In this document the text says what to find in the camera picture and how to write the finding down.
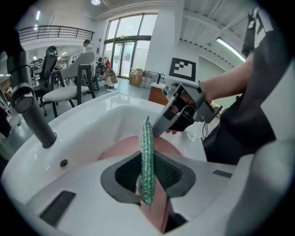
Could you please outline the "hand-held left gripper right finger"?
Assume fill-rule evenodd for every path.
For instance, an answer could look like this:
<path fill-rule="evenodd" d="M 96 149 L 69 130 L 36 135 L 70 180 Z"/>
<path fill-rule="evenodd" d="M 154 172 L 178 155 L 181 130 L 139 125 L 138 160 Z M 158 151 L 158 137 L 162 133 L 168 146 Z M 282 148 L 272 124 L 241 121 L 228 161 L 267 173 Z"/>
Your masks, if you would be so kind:
<path fill-rule="evenodd" d="M 241 193 L 241 164 L 225 165 L 156 153 L 162 186 L 161 230 L 225 230 Z"/>

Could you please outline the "person's right hand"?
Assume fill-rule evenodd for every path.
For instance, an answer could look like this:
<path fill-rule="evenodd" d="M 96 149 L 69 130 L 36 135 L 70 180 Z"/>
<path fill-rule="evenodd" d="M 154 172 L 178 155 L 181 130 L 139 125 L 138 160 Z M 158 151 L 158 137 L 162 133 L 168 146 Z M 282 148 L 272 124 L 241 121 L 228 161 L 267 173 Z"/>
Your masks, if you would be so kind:
<path fill-rule="evenodd" d="M 185 91 L 179 95 L 174 102 L 172 103 L 172 106 L 170 110 L 177 114 L 178 112 L 182 111 L 186 106 L 195 106 L 194 100 L 191 98 L 191 96 Z"/>

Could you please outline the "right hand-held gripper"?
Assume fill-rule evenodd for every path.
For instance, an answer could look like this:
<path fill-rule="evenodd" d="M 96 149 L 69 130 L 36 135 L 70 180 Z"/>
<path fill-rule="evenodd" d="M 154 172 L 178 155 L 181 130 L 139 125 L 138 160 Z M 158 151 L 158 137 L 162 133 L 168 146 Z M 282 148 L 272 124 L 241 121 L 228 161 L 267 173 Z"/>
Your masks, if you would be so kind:
<path fill-rule="evenodd" d="M 152 125 L 154 136 L 162 135 L 169 128 L 184 131 L 194 121 L 210 123 L 222 109 L 221 106 L 213 107 L 206 101 L 206 96 L 196 80 L 195 62 L 172 58 L 169 77 L 165 83 L 162 93 L 168 99 L 168 103 Z M 185 91 L 194 100 L 195 106 L 186 106 L 178 112 L 178 108 L 173 108 L 173 103 Z"/>

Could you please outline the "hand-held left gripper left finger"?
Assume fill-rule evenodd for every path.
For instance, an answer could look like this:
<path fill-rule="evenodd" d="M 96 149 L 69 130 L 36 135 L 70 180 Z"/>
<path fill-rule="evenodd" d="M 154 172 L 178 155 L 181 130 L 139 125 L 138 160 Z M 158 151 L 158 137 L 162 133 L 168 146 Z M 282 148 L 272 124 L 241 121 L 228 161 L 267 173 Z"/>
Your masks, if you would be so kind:
<path fill-rule="evenodd" d="M 140 156 L 112 157 L 76 167 L 36 193 L 28 208 L 68 236 L 159 236 L 140 209 Z"/>

